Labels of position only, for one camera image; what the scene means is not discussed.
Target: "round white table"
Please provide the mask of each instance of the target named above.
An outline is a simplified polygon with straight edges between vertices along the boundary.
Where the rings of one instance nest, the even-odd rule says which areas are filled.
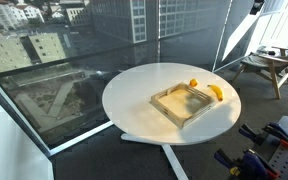
[[[188,84],[193,78],[198,81],[196,89],[214,98],[216,94],[207,85],[221,87],[224,99],[179,129],[150,104],[151,96],[181,82]],[[107,116],[125,132],[122,139],[162,145],[179,179],[187,177],[169,145],[215,138],[230,129],[241,112],[240,98],[227,81],[204,69],[176,63],[146,64],[122,72],[108,83],[102,101]]]

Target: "table leg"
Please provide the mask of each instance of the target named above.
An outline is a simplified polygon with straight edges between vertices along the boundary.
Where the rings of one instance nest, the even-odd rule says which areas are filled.
[[[132,135],[129,135],[127,133],[122,134],[121,138],[123,140],[127,140],[127,141],[134,141],[134,142],[140,142],[140,143],[147,143],[147,144],[155,144],[155,145],[161,145],[159,143],[156,143],[154,141],[149,141],[146,139],[142,139],[142,138],[138,138]],[[169,144],[162,144],[161,145],[166,157],[169,161],[169,163],[171,164],[173,171],[175,172],[177,179],[179,180],[188,180],[180,162],[178,161],[176,155],[174,154],[173,149],[171,148],[171,146]]]

